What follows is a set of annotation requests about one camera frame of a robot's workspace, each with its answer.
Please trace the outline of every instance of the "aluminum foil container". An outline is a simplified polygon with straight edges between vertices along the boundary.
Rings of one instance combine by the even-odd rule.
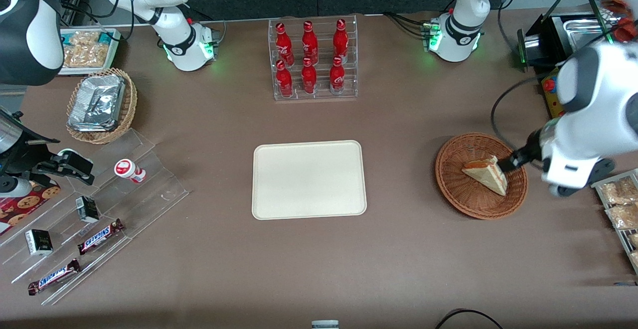
[[[125,80],[118,75],[84,79],[67,124],[81,132],[113,131],[118,127],[125,88]]]

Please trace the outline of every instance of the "cookie box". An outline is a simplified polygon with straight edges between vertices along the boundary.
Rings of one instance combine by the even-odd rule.
[[[18,225],[21,220],[55,197],[61,190],[57,184],[43,187],[31,182],[31,187],[31,192],[25,197],[0,198],[0,235]]]

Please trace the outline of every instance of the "white and red bottle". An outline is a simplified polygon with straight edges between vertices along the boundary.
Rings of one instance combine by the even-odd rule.
[[[346,20],[337,20],[337,32],[332,38],[334,55],[341,58],[341,64],[348,62],[348,33],[346,33]]]
[[[304,35],[301,43],[304,45],[304,56],[310,58],[313,65],[316,65],[319,62],[319,41],[313,31],[313,23],[310,21],[304,21]]]
[[[295,56],[292,54],[292,41],[286,33],[286,27],[280,22],[275,25],[277,30],[277,51],[286,67],[290,67],[295,63]]]
[[[123,159],[116,163],[116,167],[114,168],[116,175],[128,178],[135,183],[142,183],[144,179],[146,179],[146,170],[140,168],[133,161]]]
[[[343,79],[346,71],[341,65],[341,58],[335,56],[332,59],[332,68],[330,69],[330,92],[333,95],[341,95],[343,93]]]
[[[304,58],[304,67],[301,69],[301,79],[304,82],[304,91],[312,95],[317,90],[317,70],[313,66],[312,59]]]
[[[290,75],[290,71],[286,69],[286,66],[282,60],[277,60],[277,85],[280,88],[280,93],[282,97],[289,98],[292,97],[292,76]]]

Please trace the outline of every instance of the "cookie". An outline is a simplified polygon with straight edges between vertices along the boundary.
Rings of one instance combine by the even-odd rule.
[[[22,198],[20,202],[18,202],[18,208],[26,209],[35,206],[39,202],[39,197],[37,195],[30,195],[29,197]]]
[[[18,214],[17,216],[11,217],[9,219],[9,221],[7,222],[7,224],[13,226],[13,225],[17,225],[18,223],[20,223],[21,220],[23,220],[25,217],[27,217],[26,214]]]
[[[44,198],[44,199],[53,198],[53,197],[55,197],[55,195],[60,193],[60,190],[61,189],[59,187],[47,188],[47,189],[44,190],[44,192],[42,192],[42,198]]]

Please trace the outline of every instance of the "snickers bar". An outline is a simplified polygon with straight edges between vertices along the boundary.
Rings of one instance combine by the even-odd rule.
[[[71,263],[66,266],[63,266],[59,270],[56,270],[52,274],[47,275],[43,279],[39,281],[32,282],[29,284],[29,295],[36,295],[39,292],[43,291],[47,286],[53,284],[55,282],[61,281],[63,278],[68,275],[75,274],[78,272],[82,272],[82,268],[80,267],[80,263],[78,263],[77,259],[73,259]]]
[[[94,236],[87,239],[84,243],[78,244],[78,249],[80,250],[80,256],[83,256],[84,254],[89,252],[89,250],[92,250],[98,247],[98,245],[102,244],[105,240],[109,239],[110,236],[118,233],[122,229],[124,229],[124,225],[121,223],[119,218],[116,219],[115,222],[111,222],[111,224],[109,224],[108,227],[106,227],[105,229],[102,229],[102,231],[99,231]]]

